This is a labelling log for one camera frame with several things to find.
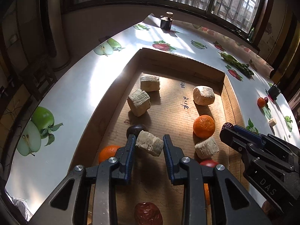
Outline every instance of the cherry tomato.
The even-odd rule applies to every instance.
[[[207,166],[207,167],[215,167],[218,164],[219,163],[214,161],[214,160],[205,160],[205,161],[200,162],[200,165],[204,165],[204,166]]]
[[[266,105],[266,101],[265,99],[263,99],[262,97],[257,99],[257,105],[259,108],[263,108]]]

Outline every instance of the table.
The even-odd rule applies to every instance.
[[[275,134],[300,147],[297,124],[283,95],[279,95],[275,103],[268,103],[271,116],[277,120],[273,129],[257,106],[258,97],[267,96],[266,90],[270,88],[268,83],[272,81],[254,70],[253,78],[248,79],[228,67],[220,56],[220,52],[226,49],[227,53],[246,64],[250,59],[263,61],[246,47],[207,28],[183,22],[175,21],[171,32],[162,31],[159,19],[152,15],[139,25],[115,35],[113,39],[118,42],[114,44],[114,51],[106,51],[108,55],[97,55],[94,50],[90,51],[58,80],[41,101],[40,106],[53,113],[55,124],[63,123],[55,131],[55,141],[45,146],[47,139],[42,139],[42,146],[35,156],[24,157],[18,151],[14,154],[6,190],[14,198],[26,200],[32,214],[66,176],[77,144],[97,105],[128,61],[141,48],[191,58],[225,72],[235,90],[245,126],[251,130],[256,128],[262,134]],[[250,63],[252,67],[261,66],[260,63]],[[268,72],[266,69],[269,66],[261,64],[262,70]],[[285,116],[290,116],[293,121],[291,132],[286,126]],[[262,205],[264,198],[252,186],[250,193]]]

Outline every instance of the window frame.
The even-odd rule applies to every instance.
[[[259,20],[263,4],[265,0],[260,0],[259,5],[257,8],[257,12],[254,16],[254,20],[252,23],[252,26],[248,33],[237,27],[236,25],[230,23],[229,21],[211,13],[213,4],[215,0],[209,0],[209,4],[207,6],[206,10],[190,6],[188,4],[170,1],[170,0],[90,0],[85,1],[81,3],[74,4],[74,0],[61,0],[61,11],[62,14],[69,13],[71,11],[76,11],[79,9],[84,9],[88,7],[94,7],[94,6],[105,6],[105,5],[124,5],[124,4],[136,4],[136,5],[150,5],[150,6],[160,6],[160,7],[166,7],[174,10],[178,10],[184,13],[191,14],[196,17],[200,17],[202,19],[205,19],[209,22],[212,22],[232,33],[242,38],[245,42],[248,44],[251,44],[254,48],[257,48],[255,45],[253,45],[250,41],[247,40],[249,37],[249,34],[251,32],[252,28],[255,28],[257,25],[257,22]]]

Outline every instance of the red date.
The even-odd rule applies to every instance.
[[[163,217],[158,207],[152,202],[138,203],[134,208],[137,225],[163,225]]]

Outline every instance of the metal screw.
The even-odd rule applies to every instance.
[[[108,159],[108,161],[109,161],[110,163],[115,163],[115,162],[118,161],[118,159],[115,158],[115,157],[111,157],[111,158]]]
[[[82,165],[75,166],[75,171],[80,172],[83,169]]]
[[[223,170],[225,169],[224,165],[222,165],[222,164],[218,164],[218,165],[216,166],[216,168],[217,168],[219,171],[223,171]]]
[[[191,159],[189,157],[182,157],[181,161],[184,163],[189,163],[191,161]]]

